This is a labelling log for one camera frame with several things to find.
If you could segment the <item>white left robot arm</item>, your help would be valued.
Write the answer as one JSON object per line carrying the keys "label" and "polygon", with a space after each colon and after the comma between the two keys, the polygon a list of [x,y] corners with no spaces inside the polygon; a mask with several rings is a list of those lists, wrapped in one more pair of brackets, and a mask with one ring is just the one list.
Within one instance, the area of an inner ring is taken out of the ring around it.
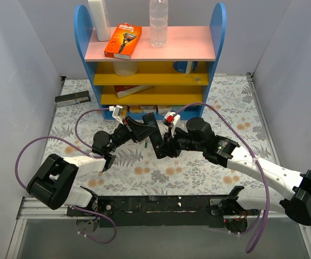
{"label": "white left robot arm", "polygon": [[112,153],[124,143],[130,140],[141,142],[153,133],[159,133],[153,113],[142,116],[142,119],[140,123],[126,117],[113,133],[96,132],[89,155],[64,158],[50,154],[28,183],[26,191],[50,209],[74,205],[84,215],[93,215],[98,208],[97,201],[92,199],[91,191],[73,186],[75,179],[110,169],[116,159]]}

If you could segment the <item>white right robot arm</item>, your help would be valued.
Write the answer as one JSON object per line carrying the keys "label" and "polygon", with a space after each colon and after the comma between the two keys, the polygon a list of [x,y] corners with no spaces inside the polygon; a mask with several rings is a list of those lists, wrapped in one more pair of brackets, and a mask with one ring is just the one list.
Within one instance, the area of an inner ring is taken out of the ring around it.
{"label": "white right robot arm", "polygon": [[194,117],[187,121],[186,130],[178,128],[180,116],[168,112],[163,123],[168,127],[164,143],[158,153],[172,158],[181,151],[201,152],[215,165],[246,174],[266,183],[264,194],[232,191],[227,198],[227,208],[232,214],[248,209],[266,209],[284,213],[293,221],[311,226],[311,170],[300,173],[257,158],[237,142],[214,134],[209,123]]}

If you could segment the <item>black tv remote control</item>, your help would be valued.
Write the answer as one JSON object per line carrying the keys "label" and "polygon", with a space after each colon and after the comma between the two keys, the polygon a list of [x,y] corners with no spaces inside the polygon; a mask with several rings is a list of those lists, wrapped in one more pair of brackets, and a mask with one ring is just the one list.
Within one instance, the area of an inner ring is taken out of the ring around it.
{"label": "black tv remote control", "polygon": [[145,125],[151,126],[151,128],[153,129],[153,132],[152,134],[150,134],[149,138],[154,151],[156,151],[164,143],[164,141],[160,133],[160,129],[155,115],[154,113],[148,113],[146,115],[143,115],[142,119]]}

